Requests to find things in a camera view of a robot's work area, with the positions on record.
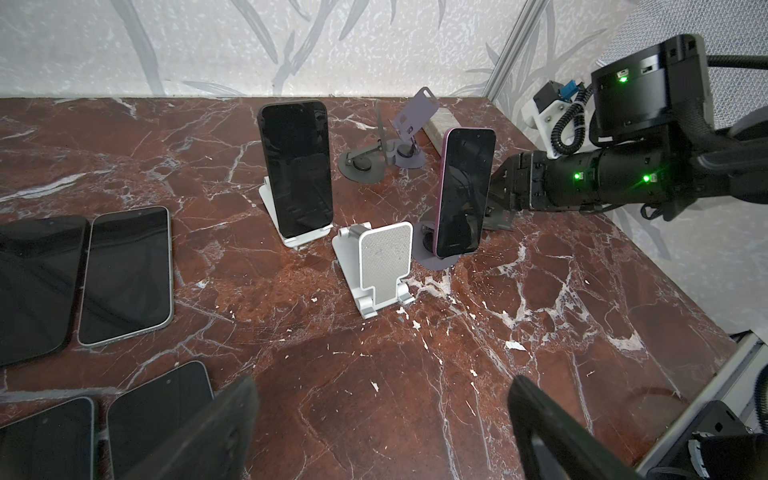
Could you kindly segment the dark grey round phone stand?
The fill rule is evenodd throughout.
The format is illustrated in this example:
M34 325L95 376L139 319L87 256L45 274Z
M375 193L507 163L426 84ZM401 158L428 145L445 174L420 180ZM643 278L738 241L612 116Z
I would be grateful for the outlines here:
M394 117L392 126L396 139L387 140L387 164L401 169L418 169L426 164L426 156L416 143L416 134L438 111L440 103L432 91L424 86Z

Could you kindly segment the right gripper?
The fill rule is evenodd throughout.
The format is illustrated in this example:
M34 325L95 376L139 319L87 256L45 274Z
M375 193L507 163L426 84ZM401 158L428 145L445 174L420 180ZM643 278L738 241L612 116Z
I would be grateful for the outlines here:
M511 212L530 210L554 212L544 187L547 155L528 151L511 155L492 174L489 202Z

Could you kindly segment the purple edged phone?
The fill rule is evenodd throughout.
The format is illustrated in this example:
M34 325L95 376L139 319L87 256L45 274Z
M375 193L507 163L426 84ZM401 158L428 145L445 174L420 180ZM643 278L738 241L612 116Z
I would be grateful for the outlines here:
M490 128L454 128L443 143L437 215L477 219L483 233L496 133Z

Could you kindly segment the black phone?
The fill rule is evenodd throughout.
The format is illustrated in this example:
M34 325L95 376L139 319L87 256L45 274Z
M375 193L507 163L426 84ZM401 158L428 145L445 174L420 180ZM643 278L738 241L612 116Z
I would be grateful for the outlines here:
M281 223L292 230L332 223L326 106L318 100L268 104L257 122Z
M48 356L70 340L89 221L78 215L1 226L1 365Z
M1 428L3 479L92 479L97 407L77 397Z
M107 412L113 476L124 478L212 399L207 369L198 360L118 397Z

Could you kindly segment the grey angled phone stand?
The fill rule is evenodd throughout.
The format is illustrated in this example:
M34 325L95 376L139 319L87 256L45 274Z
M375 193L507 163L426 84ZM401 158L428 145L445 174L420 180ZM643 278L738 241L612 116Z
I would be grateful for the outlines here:
M377 139L368 146L344 152L338 162L342 175L356 183L373 185L383 180L387 168L386 134L379 104L375 106Z

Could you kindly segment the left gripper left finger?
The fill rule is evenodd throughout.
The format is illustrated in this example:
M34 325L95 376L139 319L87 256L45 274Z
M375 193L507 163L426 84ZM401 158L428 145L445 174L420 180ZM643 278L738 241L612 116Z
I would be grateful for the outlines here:
M239 479L260 405L255 382L243 376L220 392L147 458L128 479Z

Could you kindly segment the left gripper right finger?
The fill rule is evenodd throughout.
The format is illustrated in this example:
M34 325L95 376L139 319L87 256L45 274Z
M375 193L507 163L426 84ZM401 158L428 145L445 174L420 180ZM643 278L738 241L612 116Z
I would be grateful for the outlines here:
M527 377L514 377L507 406L527 479L640 477Z

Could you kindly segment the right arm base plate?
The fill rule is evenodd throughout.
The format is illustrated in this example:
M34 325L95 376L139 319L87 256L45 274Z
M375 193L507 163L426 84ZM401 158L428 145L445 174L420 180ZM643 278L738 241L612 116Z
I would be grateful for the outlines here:
M766 479L767 435L749 430L725 403L711 401L646 477Z

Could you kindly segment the white framed phone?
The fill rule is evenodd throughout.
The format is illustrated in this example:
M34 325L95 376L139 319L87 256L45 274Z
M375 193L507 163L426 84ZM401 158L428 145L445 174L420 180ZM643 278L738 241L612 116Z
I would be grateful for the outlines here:
M91 226L78 342L98 347L168 325L171 218L163 206L102 214Z

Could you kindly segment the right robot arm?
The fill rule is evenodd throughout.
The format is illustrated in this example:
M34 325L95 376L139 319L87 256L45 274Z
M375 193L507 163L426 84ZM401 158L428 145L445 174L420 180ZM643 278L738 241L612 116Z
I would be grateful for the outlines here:
M510 156L492 175L485 219L520 211L605 213L636 204L672 220L701 198L767 200L767 111L716 129L711 68L763 70L763 56L709 55L677 35L593 72L546 83L525 105L543 150Z

